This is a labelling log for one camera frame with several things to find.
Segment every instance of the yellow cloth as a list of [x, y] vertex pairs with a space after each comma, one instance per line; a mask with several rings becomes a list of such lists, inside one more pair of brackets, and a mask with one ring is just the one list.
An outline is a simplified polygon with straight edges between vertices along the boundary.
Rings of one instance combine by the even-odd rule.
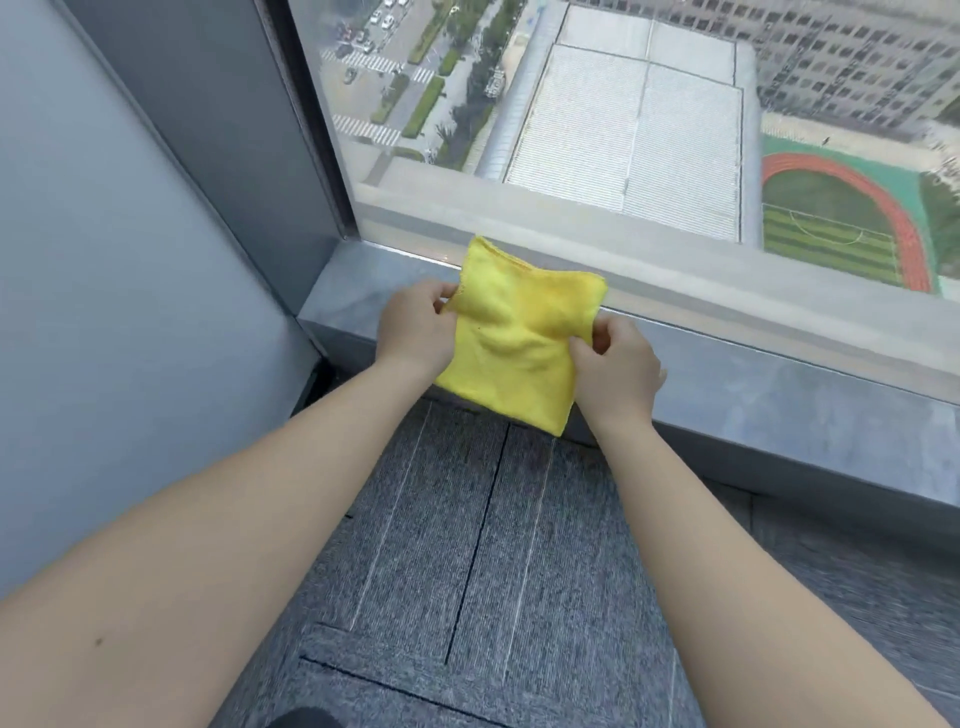
[[453, 361], [437, 384], [559, 436], [573, 405], [568, 339], [592, 342], [607, 282], [546, 271], [474, 237], [447, 302], [458, 314]]

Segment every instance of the person's right hand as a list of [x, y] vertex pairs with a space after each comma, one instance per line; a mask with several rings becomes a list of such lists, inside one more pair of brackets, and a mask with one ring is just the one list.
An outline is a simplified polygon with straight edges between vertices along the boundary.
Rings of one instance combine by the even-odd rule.
[[593, 348], [576, 336], [570, 356], [577, 368], [575, 399], [594, 434], [610, 427], [649, 425], [666, 370], [626, 316], [600, 313]]

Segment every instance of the gray wall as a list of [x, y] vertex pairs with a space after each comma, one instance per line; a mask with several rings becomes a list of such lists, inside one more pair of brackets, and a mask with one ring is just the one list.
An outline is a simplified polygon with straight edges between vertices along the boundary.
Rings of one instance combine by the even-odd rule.
[[316, 354], [46, 0], [0, 23], [0, 595], [289, 415]]

